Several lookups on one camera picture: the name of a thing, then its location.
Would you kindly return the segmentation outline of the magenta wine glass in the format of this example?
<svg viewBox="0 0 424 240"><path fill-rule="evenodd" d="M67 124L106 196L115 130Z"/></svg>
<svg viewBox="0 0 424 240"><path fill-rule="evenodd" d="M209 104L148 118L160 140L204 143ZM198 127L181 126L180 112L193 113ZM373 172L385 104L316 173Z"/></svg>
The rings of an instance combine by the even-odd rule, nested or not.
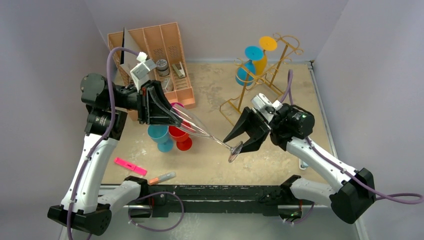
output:
<svg viewBox="0 0 424 240"><path fill-rule="evenodd" d="M175 115L179 115L179 116L184 116L185 115L185 108L179 102L173 102L173 103L171 103L171 111Z"/></svg>

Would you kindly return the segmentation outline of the red wine glass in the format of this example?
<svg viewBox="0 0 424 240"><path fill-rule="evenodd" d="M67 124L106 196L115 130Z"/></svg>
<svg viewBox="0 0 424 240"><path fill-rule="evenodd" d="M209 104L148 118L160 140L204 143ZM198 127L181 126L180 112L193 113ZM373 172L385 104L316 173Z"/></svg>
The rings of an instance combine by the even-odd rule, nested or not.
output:
<svg viewBox="0 0 424 240"><path fill-rule="evenodd" d="M176 142L176 147L180 151L188 151L192 147L193 142L188 133L180 130L176 126L169 126L168 132L171 138Z"/></svg>

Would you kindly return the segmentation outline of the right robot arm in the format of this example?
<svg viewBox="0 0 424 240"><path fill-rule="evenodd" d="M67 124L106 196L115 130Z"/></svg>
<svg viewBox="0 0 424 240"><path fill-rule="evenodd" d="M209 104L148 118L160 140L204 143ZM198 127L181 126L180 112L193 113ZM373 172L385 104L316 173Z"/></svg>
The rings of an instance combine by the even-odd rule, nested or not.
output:
<svg viewBox="0 0 424 240"><path fill-rule="evenodd" d="M249 139L240 151L249 153L258 151L269 137L275 146L306 162L327 181L330 189L323 203L339 219L353 224L377 199L374 176L366 168L357 170L343 163L310 140L314 125L314 115L294 104L245 107L223 141L247 133Z"/></svg>

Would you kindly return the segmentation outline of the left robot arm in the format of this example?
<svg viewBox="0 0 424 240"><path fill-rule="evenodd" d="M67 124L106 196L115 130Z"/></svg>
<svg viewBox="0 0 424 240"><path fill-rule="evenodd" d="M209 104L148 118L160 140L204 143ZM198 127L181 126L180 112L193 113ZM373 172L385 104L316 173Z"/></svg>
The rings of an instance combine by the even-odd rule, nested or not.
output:
<svg viewBox="0 0 424 240"><path fill-rule="evenodd" d="M88 111L80 161L66 195L51 206L49 219L89 236L102 235L112 216L134 201L142 205L151 197L147 180L128 176L111 192L100 195L106 167L118 145L129 110L138 114L138 122L151 126L180 126L172 113L161 82L148 80L140 88L116 85L98 73L90 73L80 83L81 101Z"/></svg>

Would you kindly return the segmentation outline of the clear wine glass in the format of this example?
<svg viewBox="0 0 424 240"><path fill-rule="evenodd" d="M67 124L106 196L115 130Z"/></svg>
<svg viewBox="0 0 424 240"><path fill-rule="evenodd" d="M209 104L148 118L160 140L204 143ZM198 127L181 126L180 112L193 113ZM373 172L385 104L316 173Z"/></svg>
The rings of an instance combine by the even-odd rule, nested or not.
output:
<svg viewBox="0 0 424 240"><path fill-rule="evenodd" d="M177 126L177 128L179 128L180 130L188 133L189 135L211 139L214 142L218 143L220 146L223 146L224 148L228 149L230 152L228 157L229 163L232 163L240 154L240 151L243 147L242 141L240 141L235 146L228 145L227 143L215 137L204 125L204 123L194 113L192 113L186 108L184 110L184 115L177 116L182 119L181 126Z"/></svg>

